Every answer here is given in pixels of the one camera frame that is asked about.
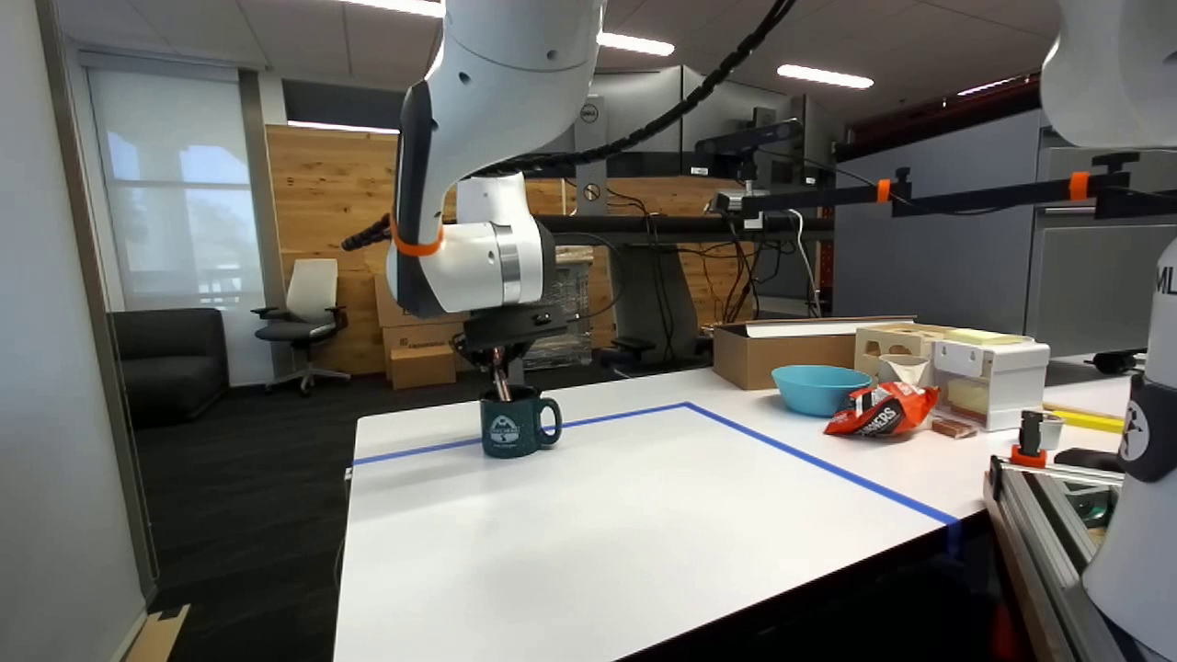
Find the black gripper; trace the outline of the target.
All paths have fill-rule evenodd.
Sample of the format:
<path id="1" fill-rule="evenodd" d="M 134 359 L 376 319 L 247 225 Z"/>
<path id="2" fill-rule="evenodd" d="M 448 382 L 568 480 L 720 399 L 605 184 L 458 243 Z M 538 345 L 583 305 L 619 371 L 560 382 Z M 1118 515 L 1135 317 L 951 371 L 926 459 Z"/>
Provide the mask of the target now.
<path id="1" fill-rule="evenodd" d="M 566 317 L 547 305 L 476 308 L 453 336 L 453 350 L 489 381 L 502 381 L 538 338 L 563 330 Z"/>

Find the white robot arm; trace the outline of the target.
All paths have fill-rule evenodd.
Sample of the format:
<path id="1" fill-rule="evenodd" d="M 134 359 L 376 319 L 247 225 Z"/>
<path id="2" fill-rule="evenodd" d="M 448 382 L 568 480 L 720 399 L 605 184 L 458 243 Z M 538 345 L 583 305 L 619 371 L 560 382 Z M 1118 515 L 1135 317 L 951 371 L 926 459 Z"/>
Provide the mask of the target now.
<path id="1" fill-rule="evenodd" d="M 462 352 L 514 387 L 554 248 L 522 173 L 583 107 L 605 0 L 442 0 L 442 43 L 404 94 L 387 285 L 411 317 L 462 317 Z"/>

